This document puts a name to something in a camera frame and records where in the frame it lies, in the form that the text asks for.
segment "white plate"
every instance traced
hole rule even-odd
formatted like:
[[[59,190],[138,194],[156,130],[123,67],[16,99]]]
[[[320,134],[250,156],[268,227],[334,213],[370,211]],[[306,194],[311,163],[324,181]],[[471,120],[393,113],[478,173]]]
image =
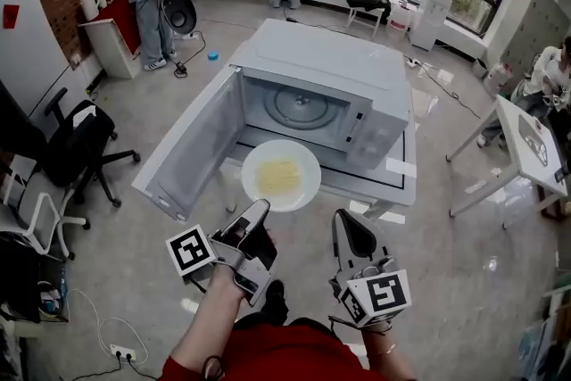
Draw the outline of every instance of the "white plate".
[[[280,194],[265,195],[258,188],[256,173],[263,162],[279,159],[292,161],[300,175],[301,185],[297,189]],[[270,211],[293,211],[311,201],[321,185],[321,168],[313,153],[305,146],[290,140],[272,140],[254,148],[242,166],[242,186],[248,197],[255,202],[266,199]]]

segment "food on plate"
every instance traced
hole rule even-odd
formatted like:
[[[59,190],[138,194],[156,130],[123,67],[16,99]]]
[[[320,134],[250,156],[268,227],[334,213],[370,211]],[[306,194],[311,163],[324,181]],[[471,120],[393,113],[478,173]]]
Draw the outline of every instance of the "food on plate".
[[[297,189],[302,183],[295,162],[276,159],[261,162],[256,170],[256,184],[265,195],[280,195]]]

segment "microwave door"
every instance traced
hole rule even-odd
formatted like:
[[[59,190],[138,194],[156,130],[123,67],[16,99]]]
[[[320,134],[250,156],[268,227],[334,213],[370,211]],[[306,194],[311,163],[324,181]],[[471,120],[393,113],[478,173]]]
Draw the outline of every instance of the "microwave door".
[[[193,100],[138,173],[133,187],[171,218],[188,219],[195,202],[244,127],[239,69],[225,67]]]

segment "speaker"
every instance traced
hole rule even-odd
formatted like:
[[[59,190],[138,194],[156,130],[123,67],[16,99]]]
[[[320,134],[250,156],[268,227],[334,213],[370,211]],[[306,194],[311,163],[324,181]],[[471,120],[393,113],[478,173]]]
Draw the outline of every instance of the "speaker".
[[[170,28],[180,35],[190,34],[196,26],[196,10],[192,0],[162,0],[162,11]]]

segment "floor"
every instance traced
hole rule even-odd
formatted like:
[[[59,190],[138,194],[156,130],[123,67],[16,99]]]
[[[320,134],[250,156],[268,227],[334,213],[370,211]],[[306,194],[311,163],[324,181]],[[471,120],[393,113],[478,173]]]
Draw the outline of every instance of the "floor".
[[[266,18],[284,18],[283,10],[271,9],[265,0],[196,0],[196,9],[201,18],[197,29],[206,39],[206,50],[218,51],[219,59],[210,62],[205,52],[198,54],[187,65],[186,79],[176,79],[170,64],[132,81],[106,81],[96,102],[115,120],[120,134],[110,151],[134,148],[144,161],[240,43]],[[286,10],[286,14],[314,25],[341,25],[346,20],[345,14],[309,6],[296,12]],[[350,32],[370,39],[371,30],[362,26],[352,26]],[[375,41],[388,43],[383,30]],[[180,57],[191,55],[199,46],[197,41],[179,42]],[[427,54],[406,40],[391,46],[432,65],[434,75],[446,70],[439,81],[476,113],[484,113],[491,104],[462,58],[442,48]],[[406,70],[417,122],[417,200],[410,208],[394,208],[378,221],[408,272],[412,293],[413,305],[395,319],[394,333],[418,379],[506,379],[517,362],[519,337],[533,322],[541,293],[552,283],[555,228],[537,216],[509,231],[501,229],[504,218],[517,214],[534,198],[529,181],[523,179],[456,219],[449,218],[452,198],[474,192],[505,167],[509,158],[495,145],[483,151],[470,145],[452,165],[446,162],[444,155],[477,119],[423,70]],[[201,294],[183,285],[164,244],[184,227],[131,187],[137,170],[130,160],[105,168],[113,192],[123,202],[119,210],[109,204],[96,183],[88,188],[87,202],[76,211],[91,219],[92,229],[67,228],[69,246],[77,255],[67,264],[67,280],[70,288],[80,289],[93,301],[101,321],[118,317],[137,330],[149,352],[140,368],[158,376],[192,321]],[[290,318],[307,316],[327,323],[327,315],[337,310],[327,283],[336,271],[330,220],[336,209],[350,204],[319,193],[300,211],[269,215],[268,226],[279,251],[277,274],[285,281]],[[247,197],[240,195],[238,210],[247,205]],[[190,220],[213,231],[230,218],[212,186]],[[39,342],[54,369],[64,379],[112,369],[113,361],[98,348],[95,314],[89,303],[70,293],[70,307],[70,324],[51,325]],[[336,330],[362,355],[358,332]],[[137,359],[144,358],[141,344],[124,324],[105,323],[102,337],[106,344],[134,348]],[[138,378],[124,371],[106,378],[119,379]]]

